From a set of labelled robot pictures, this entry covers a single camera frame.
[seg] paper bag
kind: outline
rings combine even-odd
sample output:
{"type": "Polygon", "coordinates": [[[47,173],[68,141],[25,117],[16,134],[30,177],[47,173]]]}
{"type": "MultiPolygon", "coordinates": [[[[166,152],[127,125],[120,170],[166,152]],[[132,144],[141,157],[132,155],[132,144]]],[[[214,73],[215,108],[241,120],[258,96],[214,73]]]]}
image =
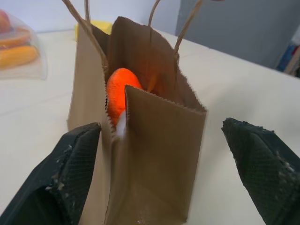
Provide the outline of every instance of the paper bag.
{"type": "Polygon", "coordinates": [[[181,74],[178,47],[199,1],[172,49],[149,26],[119,17],[110,36],[91,26],[86,1],[79,22],[74,89],[68,127],[99,122],[102,135],[82,225],[179,225],[188,210],[206,117],[181,74]],[[115,135],[107,115],[105,82],[118,68],[130,69],[144,90],[125,87],[127,127],[115,135]]]}

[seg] table surface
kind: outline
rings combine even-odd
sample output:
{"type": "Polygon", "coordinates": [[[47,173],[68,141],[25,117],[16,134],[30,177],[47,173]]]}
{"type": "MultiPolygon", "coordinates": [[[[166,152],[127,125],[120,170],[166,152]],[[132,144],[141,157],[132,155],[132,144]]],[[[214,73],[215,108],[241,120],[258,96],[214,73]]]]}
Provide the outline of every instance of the table surface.
{"type": "MultiPolygon", "coordinates": [[[[165,34],[174,46],[176,37],[165,34]]],[[[73,31],[39,34],[48,78],[0,80],[0,213],[67,132],[73,31]]],[[[263,225],[221,131],[227,117],[264,126],[300,155],[300,80],[184,40],[180,68],[209,110],[189,225],[263,225]]]]}

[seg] plastic bag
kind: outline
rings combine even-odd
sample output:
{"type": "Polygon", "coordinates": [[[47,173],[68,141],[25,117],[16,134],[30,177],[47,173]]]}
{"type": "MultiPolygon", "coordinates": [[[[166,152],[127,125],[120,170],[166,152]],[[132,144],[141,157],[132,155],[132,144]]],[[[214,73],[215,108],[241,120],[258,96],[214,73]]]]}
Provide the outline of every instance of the plastic bag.
{"type": "Polygon", "coordinates": [[[47,77],[45,53],[33,30],[0,9],[0,79],[47,77]]]}

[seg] orange fuzzy object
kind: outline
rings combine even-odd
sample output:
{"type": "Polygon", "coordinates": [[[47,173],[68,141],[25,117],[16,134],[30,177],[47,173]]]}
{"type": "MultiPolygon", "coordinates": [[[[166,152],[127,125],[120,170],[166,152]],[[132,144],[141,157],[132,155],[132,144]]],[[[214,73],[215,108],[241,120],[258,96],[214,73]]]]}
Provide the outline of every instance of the orange fuzzy object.
{"type": "Polygon", "coordinates": [[[125,106],[125,85],[142,89],[139,80],[129,69],[117,69],[108,79],[106,91],[108,95],[108,114],[116,127],[125,106]]]}

